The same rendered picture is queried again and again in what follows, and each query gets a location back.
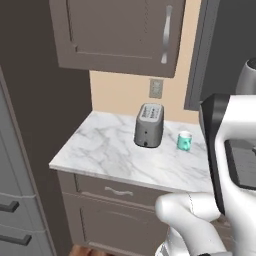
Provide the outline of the grey toaster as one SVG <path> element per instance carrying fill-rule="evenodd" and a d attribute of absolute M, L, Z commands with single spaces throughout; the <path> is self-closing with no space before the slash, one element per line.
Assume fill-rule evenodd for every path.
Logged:
<path fill-rule="evenodd" d="M 156 103 L 144 103 L 136 118 L 134 143 L 140 147 L 157 148 L 162 141 L 164 107 Z"/>

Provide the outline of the teal mug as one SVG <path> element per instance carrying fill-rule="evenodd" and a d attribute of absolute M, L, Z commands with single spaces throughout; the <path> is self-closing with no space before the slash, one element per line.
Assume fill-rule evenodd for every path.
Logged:
<path fill-rule="evenodd" d="M 181 131 L 178 135 L 177 148 L 183 151 L 189 151 L 191 148 L 192 134 L 188 131 Z"/>

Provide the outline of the grey drawer front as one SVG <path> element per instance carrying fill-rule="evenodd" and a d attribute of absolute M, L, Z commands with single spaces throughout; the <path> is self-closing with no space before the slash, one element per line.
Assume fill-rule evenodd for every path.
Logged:
<path fill-rule="evenodd" d="M 75 175 L 75 180 L 77 190 L 81 193 L 88 192 L 99 196 L 123 200 L 145 206 L 154 206 L 156 199 L 165 194 L 165 191 L 161 190 L 78 174 Z M 118 196 L 111 191 L 105 191 L 104 188 L 106 186 L 118 191 L 132 191 L 134 195 Z"/>

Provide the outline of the grey fridge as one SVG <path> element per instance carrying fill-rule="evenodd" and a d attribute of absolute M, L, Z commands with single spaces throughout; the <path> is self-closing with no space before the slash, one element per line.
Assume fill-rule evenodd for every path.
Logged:
<path fill-rule="evenodd" d="M 0 256 L 56 256 L 18 140 L 11 102 L 0 67 L 0 204 L 18 201 L 14 213 L 0 211 L 0 235 L 23 238 L 27 246 L 0 241 Z"/>

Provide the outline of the grey wall socket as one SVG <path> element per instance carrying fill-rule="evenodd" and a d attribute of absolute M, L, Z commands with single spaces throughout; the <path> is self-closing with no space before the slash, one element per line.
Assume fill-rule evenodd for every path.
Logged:
<path fill-rule="evenodd" d="M 150 80 L 149 97 L 161 99 L 162 92 L 163 92 L 163 81 L 160 79 L 151 79 Z"/>

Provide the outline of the grey window frame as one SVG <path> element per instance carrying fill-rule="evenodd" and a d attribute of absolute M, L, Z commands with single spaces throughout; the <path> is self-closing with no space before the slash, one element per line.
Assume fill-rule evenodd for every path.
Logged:
<path fill-rule="evenodd" d="M 184 103 L 185 110 L 197 111 L 199 108 L 219 4 L 220 0 L 201 1 Z"/>

